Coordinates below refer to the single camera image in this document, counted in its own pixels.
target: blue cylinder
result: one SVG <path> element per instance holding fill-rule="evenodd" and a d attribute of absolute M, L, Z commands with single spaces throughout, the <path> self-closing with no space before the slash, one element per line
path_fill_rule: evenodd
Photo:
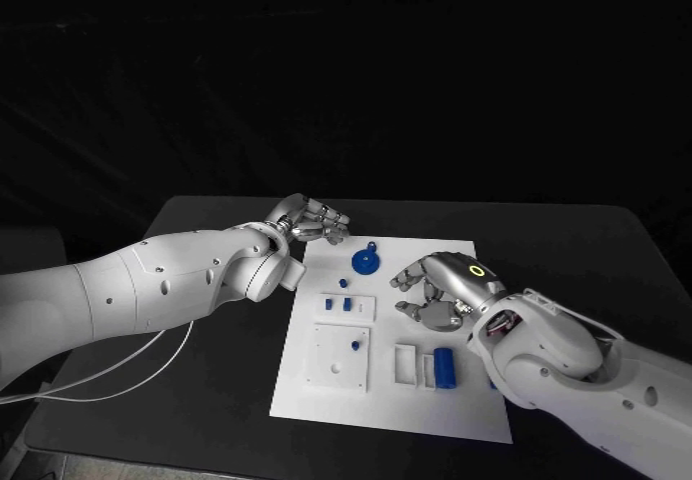
<path fill-rule="evenodd" d="M 451 348 L 435 348 L 435 385 L 436 388 L 456 388 L 456 376 L 454 374 L 454 355 Z"/>

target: yellow ring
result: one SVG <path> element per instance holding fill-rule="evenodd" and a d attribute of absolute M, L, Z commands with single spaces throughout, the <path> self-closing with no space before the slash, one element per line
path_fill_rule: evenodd
<path fill-rule="evenodd" d="M 477 277 L 481 277 L 481 276 L 485 274 L 485 272 L 482 271 L 482 269 L 481 269 L 478 266 L 475 266 L 475 265 L 471 265 L 471 266 L 468 267 L 468 270 L 471 271 L 471 273 L 472 273 Z"/>

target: robotic hand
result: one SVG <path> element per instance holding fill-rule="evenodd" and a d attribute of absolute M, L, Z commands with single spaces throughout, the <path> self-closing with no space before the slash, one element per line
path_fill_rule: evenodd
<path fill-rule="evenodd" d="M 405 292 L 420 280 L 426 303 L 399 302 L 396 309 L 442 332 L 464 319 L 475 322 L 467 346 L 504 397 L 552 413 L 651 478 L 690 478 L 692 366 L 533 290 L 510 295 L 491 270 L 461 253 L 420 258 L 390 285 Z M 454 302 L 441 301 L 444 293 Z"/>
<path fill-rule="evenodd" d="M 263 222 L 147 238 L 76 265 L 0 276 L 0 390 L 38 362 L 103 338 L 157 332 L 217 306 L 294 290 L 292 239 L 348 235 L 348 217 L 299 194 Z"/>

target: white slot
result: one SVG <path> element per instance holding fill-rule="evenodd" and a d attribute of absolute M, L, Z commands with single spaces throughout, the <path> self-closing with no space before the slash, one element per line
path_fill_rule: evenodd
<path fill-rule="evenodd" d="M 433 355 L 422 355 L 422 389 L 431 392 L 436 390 Z"/>
<path fill-rule="evenodd" d="M 415 375 L 415 346 L 393 346 L 393 383 L 402 387 L 415 388 L 418 379 Z"/>
<path fill-rule="evenodd" d="M 353 320 L 357 322 L 374 321 L 374 297 L 358 295 L 337 295 L 321 293 L 315 295 L 315 311 L 322 317 L 338 318 L 340 320 Z M 343 310 L 343 301 L 350 298 L 350 311 Z M 327 310 L 327 299 L 331 299 L 331 310 Z"/>
<path fill-rule="evenodd" d="M 311 338 L 305 385 L 364 392 L 370 329 L 314 324 Z"/>

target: white plate with hole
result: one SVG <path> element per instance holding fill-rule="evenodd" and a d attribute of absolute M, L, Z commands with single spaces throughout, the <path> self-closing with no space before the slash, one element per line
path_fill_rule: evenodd
<path fill-rule="evenodd" d="M 369 328 L 314 324 L 305 385 L 366 392 L 369 339 Z"/>

